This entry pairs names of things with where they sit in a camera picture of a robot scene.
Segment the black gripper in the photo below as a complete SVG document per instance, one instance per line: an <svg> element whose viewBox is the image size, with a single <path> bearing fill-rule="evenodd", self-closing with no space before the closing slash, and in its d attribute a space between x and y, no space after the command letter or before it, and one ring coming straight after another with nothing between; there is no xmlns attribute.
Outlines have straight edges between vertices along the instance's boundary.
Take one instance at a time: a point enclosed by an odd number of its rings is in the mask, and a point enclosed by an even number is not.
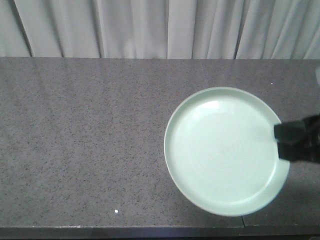
<svg viewBox="0 0 320 240"><path fill-rule="evenodd" d="M320 116L282 122L273 126L280 159L290 162L320 162Z"/></svg>

